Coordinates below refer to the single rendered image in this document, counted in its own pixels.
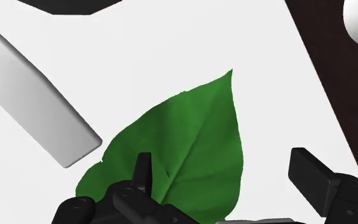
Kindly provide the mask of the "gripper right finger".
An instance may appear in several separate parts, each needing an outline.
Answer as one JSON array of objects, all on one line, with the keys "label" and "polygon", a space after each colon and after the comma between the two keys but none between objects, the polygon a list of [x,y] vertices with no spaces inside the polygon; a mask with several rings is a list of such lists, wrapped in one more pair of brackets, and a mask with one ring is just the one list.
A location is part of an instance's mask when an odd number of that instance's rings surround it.
[{"label": "gripper right finger", "polygon": [[358,224],[358,178],[333,172],[305,148],[292,148],[288,177],[324,224]]}]

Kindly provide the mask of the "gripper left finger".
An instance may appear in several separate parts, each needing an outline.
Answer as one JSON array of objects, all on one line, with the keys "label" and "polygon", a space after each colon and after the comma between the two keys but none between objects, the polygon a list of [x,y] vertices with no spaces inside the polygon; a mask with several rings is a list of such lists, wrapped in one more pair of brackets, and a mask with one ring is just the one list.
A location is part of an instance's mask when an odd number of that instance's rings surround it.
[{"label": "gripper left finger", "polygon": [[111,184],[104,197],[73,197],[63,201],[52,224],[199,224],[172,204],[151,198],[150,152],[139,153],[131,180]]}]

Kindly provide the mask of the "green leaf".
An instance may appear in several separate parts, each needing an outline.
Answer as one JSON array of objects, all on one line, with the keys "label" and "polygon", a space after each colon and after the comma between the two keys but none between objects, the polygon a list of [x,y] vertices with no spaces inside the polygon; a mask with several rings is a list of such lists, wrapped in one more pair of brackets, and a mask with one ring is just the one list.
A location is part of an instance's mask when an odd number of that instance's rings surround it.
[{"label": "green leaf", "polygon": [[216,224],[236,206],[244,166],[231,91],[232,73],[156,105],[109,143],[80,179],[76,195],[100,200],[130,179],[140,152],[152,158],[152,198],[199,224]]}]

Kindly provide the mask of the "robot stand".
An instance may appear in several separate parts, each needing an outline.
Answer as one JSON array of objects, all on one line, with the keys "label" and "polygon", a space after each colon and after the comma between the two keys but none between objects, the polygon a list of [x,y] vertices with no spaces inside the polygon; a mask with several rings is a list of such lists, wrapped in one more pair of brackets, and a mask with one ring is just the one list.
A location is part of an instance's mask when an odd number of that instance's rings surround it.
[{"label": "robot stand", "polygon": [[358,165],[358,44],[344,0],[284,0]]}]

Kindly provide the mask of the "grey flat rectangular slab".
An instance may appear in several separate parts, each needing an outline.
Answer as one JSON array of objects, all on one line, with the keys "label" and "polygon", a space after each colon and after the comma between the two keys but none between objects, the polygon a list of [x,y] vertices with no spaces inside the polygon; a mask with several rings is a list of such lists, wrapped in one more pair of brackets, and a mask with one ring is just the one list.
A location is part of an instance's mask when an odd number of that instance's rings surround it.
[{"label": "grey flat rectangular slab", "polygon": [[64,168],[102,145],[50,80],[1,34],[0,106]]}]

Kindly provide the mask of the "black flat angular object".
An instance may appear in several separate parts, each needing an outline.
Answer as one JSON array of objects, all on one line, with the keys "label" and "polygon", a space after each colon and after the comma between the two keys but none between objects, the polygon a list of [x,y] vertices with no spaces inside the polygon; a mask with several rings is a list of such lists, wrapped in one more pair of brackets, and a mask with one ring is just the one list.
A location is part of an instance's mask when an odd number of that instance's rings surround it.
[{"label": "black flat angular object", "polygon": [[52,15],[91,15],[122,0],[18,0]]}]

